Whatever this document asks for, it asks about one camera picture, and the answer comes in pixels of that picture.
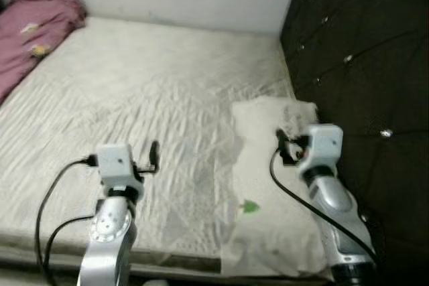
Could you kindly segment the beige pillow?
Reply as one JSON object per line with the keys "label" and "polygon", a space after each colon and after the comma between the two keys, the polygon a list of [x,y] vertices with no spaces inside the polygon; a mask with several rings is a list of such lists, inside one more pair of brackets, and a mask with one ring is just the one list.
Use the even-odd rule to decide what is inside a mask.
{"label": "beige pillow", "polygon": [[221,246],[221,273],[230,277],[321,277],[330,279],[314,215],[279,188],[298,197],[308,189],[295,167],[275,153],[275,132],[300,134],[318,122],[316,105],[289,97],[258,96],[232,105],[240,138],[232,167],[238,206]]}

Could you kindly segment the beige quilted mattress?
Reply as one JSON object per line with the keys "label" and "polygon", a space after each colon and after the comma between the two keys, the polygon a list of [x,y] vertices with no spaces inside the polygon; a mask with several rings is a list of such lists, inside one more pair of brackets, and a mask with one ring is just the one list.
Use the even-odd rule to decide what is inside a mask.
{"label": "beige quilted mattress", "polygon": [[61,173],[71,161],[116,143],[147,163],[158,140],[131,259],[223,275],[238,206],[232,105],[258,96],[295,99],[275,38],[90,17],[0,104],[0,261],[34,262],[38,210],[42,240],[94,212],[98,171]]}

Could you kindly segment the black tufted headboard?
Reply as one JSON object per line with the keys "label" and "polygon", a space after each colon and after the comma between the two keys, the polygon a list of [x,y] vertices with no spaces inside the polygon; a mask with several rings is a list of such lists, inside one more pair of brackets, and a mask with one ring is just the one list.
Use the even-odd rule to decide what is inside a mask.
{"label": "black tufted headboard", "polygon": [[429,0],[291,0],[292,89],[343,130],[339,178],[367,219],[381,286],[427,286]]}

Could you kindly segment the pink cartoon print blanket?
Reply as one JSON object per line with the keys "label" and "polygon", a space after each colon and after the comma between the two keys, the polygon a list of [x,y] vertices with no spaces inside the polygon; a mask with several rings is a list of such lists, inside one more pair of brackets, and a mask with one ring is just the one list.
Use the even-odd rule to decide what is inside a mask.
{"label": "pink cartoon print blanket", "polygon": [[0,11],[0,104],[86,17],[83,0],[11,0]]}

